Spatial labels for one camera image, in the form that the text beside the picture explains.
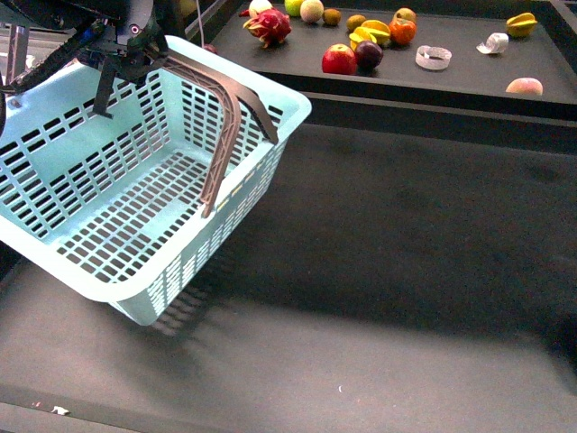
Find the light blue basket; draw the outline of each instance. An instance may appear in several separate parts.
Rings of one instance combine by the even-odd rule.
[[[298,92],[168,38],[174,51],[258,93],[278,127],[249,111],[213,212],[199,202],[222,127],[207,90],[159,70],[117,80],[112,120],[92,114],[99,73],[75,65],[8,104],[0,140],[0,240],[83,296],[149,325],[185,288],[270,184],[289,136],[309,115]]]

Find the brown handle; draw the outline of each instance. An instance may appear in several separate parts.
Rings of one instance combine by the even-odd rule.
[[[223,183],[226,167],[233,154],[238,130],[243,120],[239,99],[244,102],[262,131],[273,143],[277,143],[279,140],[277,130],[258,96],[236,80],[175,51],[169,52],[169,56],[162,67],[168,72],[212,92],[223,108],[223,128],[218,137],[215,155],[210,162],[205,185],[200,194],[200,200],[206,205],[202,216],[208,217],[213,210],[218,191]]]

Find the plum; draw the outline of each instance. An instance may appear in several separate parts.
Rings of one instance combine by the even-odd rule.
[[[354,50],[357,66],[361,69],[374,69],[382,60],[382,48],[373,41],[362,41]]]

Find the green apple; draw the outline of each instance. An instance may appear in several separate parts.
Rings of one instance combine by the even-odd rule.
[[[305,0],[285,0],[285,9],[290,16],[300,16],[300,6]]]

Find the tape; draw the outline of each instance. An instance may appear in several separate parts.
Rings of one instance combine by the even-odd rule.
[[[421,45],[417,48],[415,61],[421,68],[442,70],[449,66],[452,56],[453,54],[445,48]]]
[[[501,54],[508,47],[508,36],[505,33],[493,33],[485,43],[477,45],[482,54]]]

